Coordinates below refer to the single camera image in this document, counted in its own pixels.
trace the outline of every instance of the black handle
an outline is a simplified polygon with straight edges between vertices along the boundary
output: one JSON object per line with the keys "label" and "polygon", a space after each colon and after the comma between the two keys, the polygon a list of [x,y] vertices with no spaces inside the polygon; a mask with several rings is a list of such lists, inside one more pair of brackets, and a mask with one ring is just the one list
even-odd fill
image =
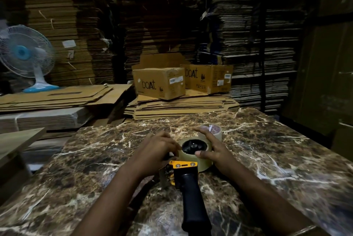
{"label": "black handle", "polygon": [[212,225],[198,185],[197,174],[180,176],[180,191],[183,194],[184,220],[181,228],[189,234],[209,234]]}

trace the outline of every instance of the packing tape roll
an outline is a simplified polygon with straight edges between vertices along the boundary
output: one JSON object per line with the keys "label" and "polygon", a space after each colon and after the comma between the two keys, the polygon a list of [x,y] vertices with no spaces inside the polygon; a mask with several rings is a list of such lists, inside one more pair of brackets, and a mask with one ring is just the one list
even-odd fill
{"label": "packing tape roll", "polygon": [[[206,138],[202,139],[198,136],[182,139],[179,141],[179,144],[180,144],[180,146],[182,146],[185,142],[187,142],[188,140],[192,140],[192,139],[202,140],[207,145],[206,151],[212,151],[212,144]],[[213,164],[213,162],[211,160],[198,158],[194,154],[186,154],[182,150],[179,151],[179,159],[178,160],[185,161],[185,162],[197,162],[197,170],[199,172],[205,171]]]}
{"label": "packing tape roll", "polygon": [[[214,124],[203,124],[200,127],[207,129],[216,137],[216,139],[222,141],[222,128],[220,126]],[[198,136],[201,139],[206,139],[206,136],[200,132],[198,132]]]}

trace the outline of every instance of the table fan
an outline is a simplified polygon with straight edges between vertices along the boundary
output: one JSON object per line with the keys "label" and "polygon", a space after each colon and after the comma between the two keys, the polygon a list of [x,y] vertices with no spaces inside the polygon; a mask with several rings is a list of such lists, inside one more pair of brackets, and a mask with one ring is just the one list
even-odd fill
{"label": "table fan", "polygon": [[8,27],[0,32],[0,60],[10,71],[35,78],[36,83],[23,92],[59,89],[44,80],[54,67],[54,49],[49,40],[24,25]]}

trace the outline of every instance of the marble table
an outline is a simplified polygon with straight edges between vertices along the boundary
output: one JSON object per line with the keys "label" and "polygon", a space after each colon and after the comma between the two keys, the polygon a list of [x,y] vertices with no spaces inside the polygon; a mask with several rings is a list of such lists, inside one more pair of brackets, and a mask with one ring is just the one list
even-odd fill
{"label": "marble table", "polygon": [[[144,136],[164,129],[176,140],[192,126],[223,127],[223,142],[259,178],[331,235],[353,235],[353,164],[252,108],[185,115],[117,127],[86,127],[0,208],[0,235],[69,235]],[[263,235],[235,189],[212,170],[199,175],[212,235]],[[187,235],[172,187],[153,186],[128,235]]]}

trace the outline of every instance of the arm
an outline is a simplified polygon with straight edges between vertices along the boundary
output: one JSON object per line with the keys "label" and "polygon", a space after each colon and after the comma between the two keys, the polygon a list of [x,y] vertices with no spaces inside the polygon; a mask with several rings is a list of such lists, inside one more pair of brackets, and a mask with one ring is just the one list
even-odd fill
{"label": "arm", "polygon": [[163,161],[166,154],[173,152],[177,156],[178,149],[181,149],[179,144],[165,131],[148,135],[133,156],[119,168],[71,235],[111,236],[119,228],[139,183],[169,162]]}
{"label": "arm", "polygon": [[[210,159],[218,170],[235,183],[242,201],[266,235],[287,236],[313,225],[313,222],[282,198],[271,185],[258,179],[238,162],[227,147],[208,130],[195,128],[212,143],[213,151],[197,151],[197,157]],[[329,235],[322,229],[314,229],[305,235]]]}

